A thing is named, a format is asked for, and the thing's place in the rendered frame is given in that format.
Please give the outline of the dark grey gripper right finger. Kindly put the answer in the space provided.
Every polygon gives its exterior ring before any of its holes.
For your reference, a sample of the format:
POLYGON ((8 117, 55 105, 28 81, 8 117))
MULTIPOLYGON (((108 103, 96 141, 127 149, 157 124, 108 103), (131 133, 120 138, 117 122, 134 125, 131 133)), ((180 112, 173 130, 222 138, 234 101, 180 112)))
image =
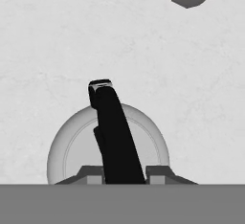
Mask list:
POLYGON ((169 166, 146 166, 145 175, 149 185, 195 185, 195 182, 176 175, 169 166))

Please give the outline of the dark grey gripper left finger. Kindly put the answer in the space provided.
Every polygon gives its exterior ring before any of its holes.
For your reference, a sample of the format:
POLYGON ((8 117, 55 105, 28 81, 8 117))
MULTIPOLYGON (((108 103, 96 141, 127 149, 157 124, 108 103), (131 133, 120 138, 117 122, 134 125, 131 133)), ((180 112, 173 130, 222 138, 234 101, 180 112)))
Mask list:
POLYGON ((79 172, 58 182, 59 185, 103 185, 103 166, 82 166, 79 172))

